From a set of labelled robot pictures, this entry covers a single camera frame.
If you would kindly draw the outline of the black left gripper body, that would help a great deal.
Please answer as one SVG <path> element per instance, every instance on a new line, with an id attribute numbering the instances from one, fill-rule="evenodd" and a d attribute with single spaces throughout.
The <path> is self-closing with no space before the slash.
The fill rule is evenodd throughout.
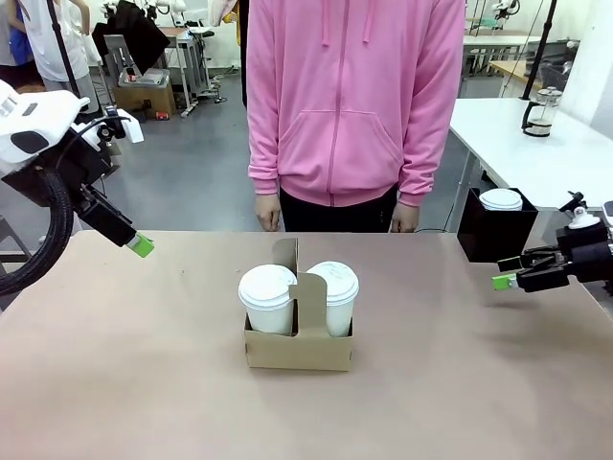
<path id="1" fill-rule="evenodd" d="M 66 153 L 65 143 L 44 150 L 35 160 L 17 172 L 10 172 L 2 181 L 40 207 L 49 207 L 51 193 L 44 190 L 42 170 L 58 174 L 68 191 L 72 207 L 91 207 L 101 193 L 93 183 L 110 170 L 110 156 L 105 149 L 96 151 L 84 140 L 78 140 Z"/>

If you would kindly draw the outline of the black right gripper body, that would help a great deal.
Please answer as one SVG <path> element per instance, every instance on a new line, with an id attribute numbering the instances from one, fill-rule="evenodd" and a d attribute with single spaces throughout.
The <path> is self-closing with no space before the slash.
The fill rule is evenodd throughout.
<path id="1" fill-rule="evenodd" d="M 557 246 L 565 264 L 565 272 L 581 283 L 612 281 L 612 240 L 602 222 L 556 231 Z"/>

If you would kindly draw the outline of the person's left hand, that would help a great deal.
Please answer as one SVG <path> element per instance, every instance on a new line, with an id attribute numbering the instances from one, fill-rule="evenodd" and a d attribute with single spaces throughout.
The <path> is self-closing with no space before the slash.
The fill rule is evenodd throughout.
<path id="1" fill-rule="evenodd" d="M 420 208 L 398 202 L 392 215 L 392 233 L 414 233 L 419 226 Z"/>

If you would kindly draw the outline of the person's right hand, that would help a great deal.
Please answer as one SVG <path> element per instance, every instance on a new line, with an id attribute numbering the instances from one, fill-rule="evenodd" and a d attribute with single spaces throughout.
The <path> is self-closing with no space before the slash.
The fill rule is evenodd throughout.
<path id="1" fill-rule="evenodd" d="M 255 214 L 263 231 L 278 231 L 281 216 L 279 197 L 277 195 L 256 195 Z"/>

